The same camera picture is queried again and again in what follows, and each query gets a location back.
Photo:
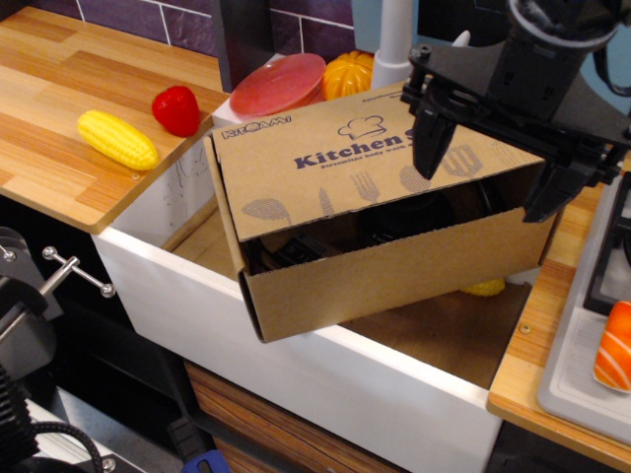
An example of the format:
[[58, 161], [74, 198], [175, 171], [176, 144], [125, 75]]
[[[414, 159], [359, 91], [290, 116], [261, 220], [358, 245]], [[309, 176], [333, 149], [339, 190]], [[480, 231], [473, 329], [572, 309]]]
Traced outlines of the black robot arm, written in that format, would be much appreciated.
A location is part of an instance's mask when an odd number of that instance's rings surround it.
[[511, 1], [507, 38], [484, 47], [415, 45], [402, 100], [415, 118], [413, 164], [431, 178], [464, 126], [545, 160], [525, 204], [540, 223], [585, 187], [611, 183], [630, 148], [630, 117], [581, 69], [630, 22], [626, 1]]

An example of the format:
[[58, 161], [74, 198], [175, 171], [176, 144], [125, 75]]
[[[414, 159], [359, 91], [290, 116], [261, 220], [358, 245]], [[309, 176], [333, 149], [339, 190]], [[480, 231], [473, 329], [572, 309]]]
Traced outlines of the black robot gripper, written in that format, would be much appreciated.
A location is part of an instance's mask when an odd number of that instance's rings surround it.
[[417, 171], [434, 176], [459, 126], [541, 157], [524, 223], [542, 223], [585, 186], [613, 179], [629, 150], [628, 115], [596, 93], [571, 55], [524, 42], [422, 43], [409, 59], [402, 99], [415, 118]]

